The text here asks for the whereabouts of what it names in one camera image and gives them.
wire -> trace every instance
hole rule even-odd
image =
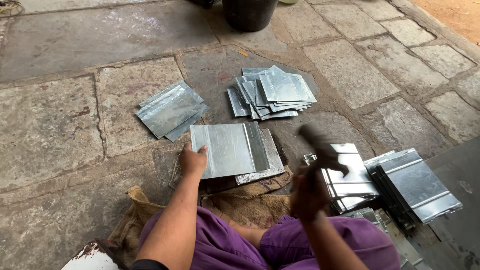
[[[17,0],[0,0],[0,18],[14,17],[22,14],[25,11],[25,7]]]

stone floor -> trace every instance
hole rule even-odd
[[[480,135],[480,49],[407,0],[279,4],[255,33],[231,29],[221,4],[22,2],[25,15],[0,18],[0,270],[61,269],[108,237],[131,186],[168,203],[190,134],[156,140],[135,112],[181,79],[211,108],[197,124],[222,124],[249,121],[226,94],[242,67],[303,75],[318,103],[260,123],[293,168],[307,122],[364,159],[411,147],[427,159]]]

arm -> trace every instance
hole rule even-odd
[[[206,149],[204,146],[195,153],[191,143],[183,147],[182,179],[137,260],[156,260],[170,270],[190,269],[195,250],[198,185],[207,166]]]
[[[295,173],[295,191],[291,203],[312,245],[320,269],[368,270],[326,218],[323,209],[330,202],[330,195],[323,175],[317,172],[316,186],[314,190],[309,190],[306,172],[307,167],[302,167]]]

